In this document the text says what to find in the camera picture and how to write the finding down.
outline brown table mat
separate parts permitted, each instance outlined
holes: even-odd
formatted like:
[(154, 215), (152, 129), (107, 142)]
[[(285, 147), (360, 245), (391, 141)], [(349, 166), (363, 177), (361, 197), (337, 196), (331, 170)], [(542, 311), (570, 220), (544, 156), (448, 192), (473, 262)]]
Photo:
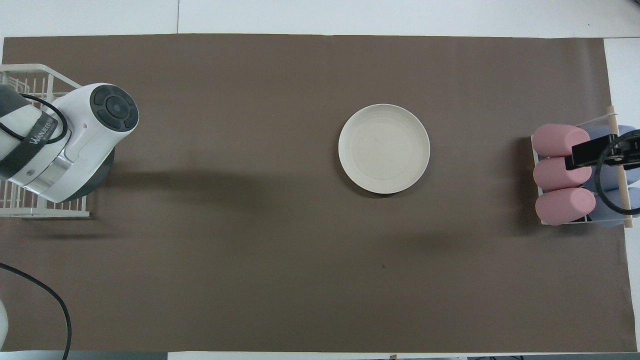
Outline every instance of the brown table mat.
[[(623, 229), (534, 212), (528, 136), (604, 114), (600, 39), (7, 38), (3, 59), (140, 107), (92, 220), (0, 219), (2, 261), (67, 301), (74, 349), (636, 351)], [(381, 102), (431, 139), (388, 197), (337, 157)], [(62, 348), (53, 299), (0, 284), (4, 350)]]

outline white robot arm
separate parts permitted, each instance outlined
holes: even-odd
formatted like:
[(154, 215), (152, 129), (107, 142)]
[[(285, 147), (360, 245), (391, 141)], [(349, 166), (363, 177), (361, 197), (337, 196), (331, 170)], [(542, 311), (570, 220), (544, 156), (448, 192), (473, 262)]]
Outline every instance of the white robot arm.
[(113, 147), (136, 128), (139, 114), (129, 94), (106, 83), (83, 86), (51, 105), (60, 119), (0, 85), (0, 179), (62, 202), (104, 180)]
[(4, 339), (6, 338), (6, 333), (9, 330), (9, 320), (6, 317), (6, 310), (4, 309), (4, 305), (2, 301), (0, 301), (0, 350), (2, 350), (2, 345), (4, 344)]

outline white table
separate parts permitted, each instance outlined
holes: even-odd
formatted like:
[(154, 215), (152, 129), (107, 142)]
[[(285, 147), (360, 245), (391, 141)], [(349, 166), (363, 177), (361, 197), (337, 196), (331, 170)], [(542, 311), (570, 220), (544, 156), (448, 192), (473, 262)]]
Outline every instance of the white table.
[[(2, 0), (0, 5), (0, 60), (4, 37), (154, 33), (605, 38), (611, 100), (618, 121), (640, 128), (640, 5), (631, 0)], [(640, 340), (640, 226), (626, 229), (625, 237)], [(178, 353), (170, 359), (388, 355)], [(464, 354), (405, 357), (438, 356)]]

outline pink foam block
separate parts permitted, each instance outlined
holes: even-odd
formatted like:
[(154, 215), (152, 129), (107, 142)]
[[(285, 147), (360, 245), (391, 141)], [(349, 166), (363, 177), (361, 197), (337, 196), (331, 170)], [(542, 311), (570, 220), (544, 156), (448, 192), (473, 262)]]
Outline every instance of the pink foam block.
[(560, 189), (540, 195), (536, 213), (549, 225), (561, 225), (587, 215), (595, 206), (595, 196), (587, 189)]
[(567, 170), (564, 158), (540, 160), (533, 169), (533, 179), (542, 190), (575, 188), (591, 176), (591, 167)]
[(541, 156), (571, 155), (571, 147), (589, 141), (589, 134), (575, 126), (546, 124), (533, 133), (533, 149)]

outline white plate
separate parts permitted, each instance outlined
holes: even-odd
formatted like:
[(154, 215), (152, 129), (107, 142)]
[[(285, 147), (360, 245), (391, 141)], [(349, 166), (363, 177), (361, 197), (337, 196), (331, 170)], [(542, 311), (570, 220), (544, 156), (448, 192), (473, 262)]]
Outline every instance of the white plate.
[(367, 106), (353, 114), (338, 140), (344, 171), (374, 193), (396, 193), (415, 184), (430, 154), (429, 136), (420, 120), (391, 104)]

